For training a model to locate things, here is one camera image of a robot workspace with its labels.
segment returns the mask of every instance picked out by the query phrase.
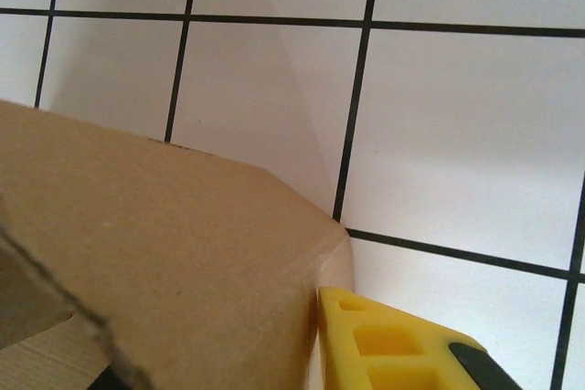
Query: corrugated cardboard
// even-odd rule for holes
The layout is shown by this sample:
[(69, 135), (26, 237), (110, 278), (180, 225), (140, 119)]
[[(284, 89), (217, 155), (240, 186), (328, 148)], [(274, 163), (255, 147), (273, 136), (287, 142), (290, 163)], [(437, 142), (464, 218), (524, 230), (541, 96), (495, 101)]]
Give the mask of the corrugated cardboard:
[(69, 310), (131, 385), (305, 387), (315, 287), (353, 283), (326, 214), (262, 169), (4, 102), (0, 158), (0, 247), (50, 293), (24, 330), (12, 294), (5, 345)]

